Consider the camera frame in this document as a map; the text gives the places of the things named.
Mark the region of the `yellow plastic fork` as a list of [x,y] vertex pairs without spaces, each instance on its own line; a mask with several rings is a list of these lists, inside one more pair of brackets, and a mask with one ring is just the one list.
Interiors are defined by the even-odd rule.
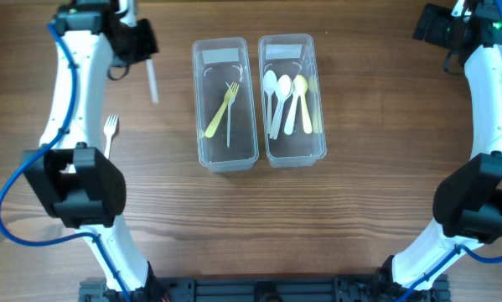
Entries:
[[228,90],[226,91],[226,93],[224,95],[224,100],[221,103],[220,108],[218,109],[218,111],[216,112],[216,114],[212,118],[210,124],[208,125],[208,127],[205,130],[204,135],[207,138],[212,138],[215,135],[216,130],[217,130],[218,126],[220,125],[220,120],[223,117],[226,108],[229,105],[231,105],[233,103],[233,101],[235,100],[237,92],[239,91],[239,87],[240,87],[240,85],[237,82],[232,82],[230,84]]

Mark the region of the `white spoon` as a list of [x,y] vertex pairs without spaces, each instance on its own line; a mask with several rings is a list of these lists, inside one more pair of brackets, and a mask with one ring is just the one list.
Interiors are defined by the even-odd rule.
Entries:
[[292,82],[292,102],[287,115],[287,120],[284,126],[284,133],[286,135],[292,135],[296,117],[296,110],[298,105],[298,98],[301,92],[300,77],[297,75]]
[[268,70],[263,76],[263,90],[267,95],[267,130],[269,134],[272,126],[272,95],[277,89],[277,76],[273,70]]
[[277,96],[277,107],[272,119],[272,125],[269,132],[269,138],[276,139],[282,120],[282,112],[285,101],[292,95],[292,79],[289,75],[282,75],[277,82],[275,91]]

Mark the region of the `yellow plastic spoon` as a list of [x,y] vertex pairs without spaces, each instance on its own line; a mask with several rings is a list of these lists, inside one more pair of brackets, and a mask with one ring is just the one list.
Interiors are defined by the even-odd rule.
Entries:
[[302,121],[303,121],[303,131],[306,134],[310,134],[312,129],[312,123],[308,111],[308,104],[306,101],[306,92],[308,91],[308,82],[303,75],[297,75],[293,81],[295,85],[295,91],[301,99],[301,111],[302,111]]

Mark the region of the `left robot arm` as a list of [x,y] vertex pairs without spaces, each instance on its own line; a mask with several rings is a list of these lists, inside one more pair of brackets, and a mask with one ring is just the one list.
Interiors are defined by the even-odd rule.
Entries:
[[49,29],[58,70],[48,124],[23,175],[46,213],[86,241],[106,274],[110,301],[153,301],[162,287],[125,223],[126,183],[101,146],[106,80],[113,67],[149,60],[157,42],[133,1],[73,1]]

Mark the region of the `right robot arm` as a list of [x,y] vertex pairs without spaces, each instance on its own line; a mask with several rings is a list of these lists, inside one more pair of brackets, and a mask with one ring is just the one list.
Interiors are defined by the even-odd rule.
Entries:
[[458,57],[472,99],[473,144],[469,161],[438,186],[428,226],[375,271],[372,295],[396,301],[428,291],[464,255],[502,263],[475,252],[502,237],[502,1],[429,3],[413,37]]

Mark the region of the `left clear plastic container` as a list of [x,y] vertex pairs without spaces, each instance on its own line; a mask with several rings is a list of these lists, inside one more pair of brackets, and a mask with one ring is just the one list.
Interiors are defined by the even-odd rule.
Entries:
[[[197,40],[192,62],[199,162],[215,173],[250,169],[259,148],[246,41],[241,37]],[[240,87],[231,106],[227,147],[227,108],[215,135],[207,138],[204,133],[232,82]]]

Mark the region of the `clear plastic container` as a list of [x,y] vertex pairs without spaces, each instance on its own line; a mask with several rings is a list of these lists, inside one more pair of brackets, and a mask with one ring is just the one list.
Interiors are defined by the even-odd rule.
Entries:
[[[311,166],[327,153],[324,133],[321,91],[313,38],[309,34],[276,34],[260,38],[258,58],[261,84],[262,117],[267,157],[274,168]],[[292,102],[292,95],[285,101],[276,139],[269,138],[267,130],[267,95],[263,90],[263,76],[273,70],[277,81],[283,75],[293,80],[302,75],[308,82],[306,101],[313,131],[303,131],[301,99],[298,98],[292,135],[284,133],[284,126]],[[272,95],[272,119],[277,107],[276,93]]]
[[[199,162],[215,173],[250,169],[259,148],[246,41],[241,37],[197,40],[192,62]],[[227,147],[227,108],[215,135],[207,138],[204,133],[232,82],[240,87],[231,106]]]

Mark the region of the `right clear plastic container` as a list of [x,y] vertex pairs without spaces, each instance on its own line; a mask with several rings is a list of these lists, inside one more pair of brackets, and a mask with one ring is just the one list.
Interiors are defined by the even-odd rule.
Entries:
[[[274,168],[311,166],[327,153],[324,133],[321,91],[313,38],[309,34],[276,34],[260,38],[258,58],[261,84],[262,117],[267,157]],[[303,131],[301,99],[298,98],[292,135],[284,133],[284,126],[292,102],[292,95],[285,101],[276,139],[269,138],[267,130],[267,95],[263,90],[263,76],[273,70],[277,81],[283,75],[293,80],[302,75],[308,82],[306,101],[313,131]],[[272,119],[277,107],[276,93],[272,95]]]

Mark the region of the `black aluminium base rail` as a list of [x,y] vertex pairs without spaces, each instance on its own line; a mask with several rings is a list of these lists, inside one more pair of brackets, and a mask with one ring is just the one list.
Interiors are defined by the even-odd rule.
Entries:
[[[369,274],[308,279],[158,279],[168,291],[168,301],[396,301],[405,292],[393,285],[391,292],[374,296]],[[102,279],[80,283],[77,301],[110,301]],[[428,290],[415,291],[405,301],[451,302],[448,276],[441,275]]]

